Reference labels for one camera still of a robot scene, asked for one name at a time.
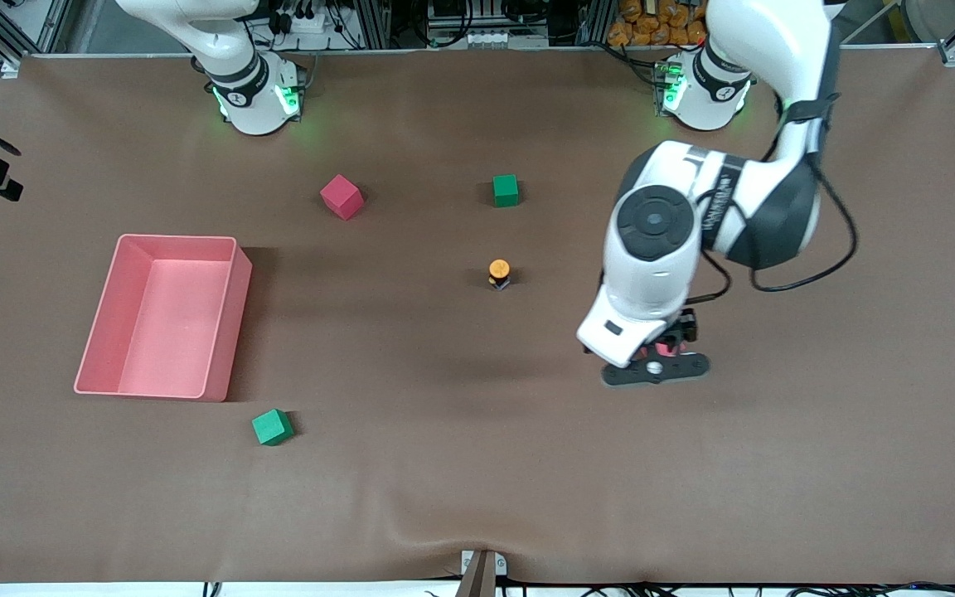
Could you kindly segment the pink plastic bin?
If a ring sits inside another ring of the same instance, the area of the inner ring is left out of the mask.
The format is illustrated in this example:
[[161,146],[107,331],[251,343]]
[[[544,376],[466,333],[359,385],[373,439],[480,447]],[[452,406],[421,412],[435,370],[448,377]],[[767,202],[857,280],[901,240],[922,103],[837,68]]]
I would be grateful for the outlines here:
[[227,235],[121,235],[75,392],[222,403],[251,273]]

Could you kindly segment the brown table cover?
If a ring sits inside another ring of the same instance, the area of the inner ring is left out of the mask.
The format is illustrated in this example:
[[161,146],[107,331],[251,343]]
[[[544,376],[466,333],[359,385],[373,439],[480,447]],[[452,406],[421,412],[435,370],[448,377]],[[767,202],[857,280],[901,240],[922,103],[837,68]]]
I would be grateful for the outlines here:
[[[341,54],[250,138],[186,58],[24,61],[0,582],[418,579],[486,547],[528,582],[955,585],[955,68],[846,50],[839,91],[823,167],[856,257],[788,294],[733,269],[697,309],[708,376],[610,389],[575,330],[627,166],[668,138],[757,158],[766,85],[692,133],[598,51]],[[73,390],[124,234],[249,255],[225,403]],[[262,446],[272,409],[295,436]]]

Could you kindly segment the bag of orange objects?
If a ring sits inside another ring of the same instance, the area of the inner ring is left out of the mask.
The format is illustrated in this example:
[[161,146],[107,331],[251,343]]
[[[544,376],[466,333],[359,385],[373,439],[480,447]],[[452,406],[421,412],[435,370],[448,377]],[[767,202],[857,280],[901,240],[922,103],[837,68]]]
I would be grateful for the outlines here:
[[606,36],[610,46],[699,46],[706,39],[709,0],[617,0]]

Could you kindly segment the white power strip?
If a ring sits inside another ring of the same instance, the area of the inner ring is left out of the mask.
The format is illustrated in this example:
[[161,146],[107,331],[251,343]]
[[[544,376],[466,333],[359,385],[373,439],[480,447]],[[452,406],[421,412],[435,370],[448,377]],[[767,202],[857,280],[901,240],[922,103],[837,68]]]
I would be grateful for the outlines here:
[[304,5],[282,7],[269,19],[269,29],[276,35],[323,34],[327,27],[328,18],[323,12],[308,10]]

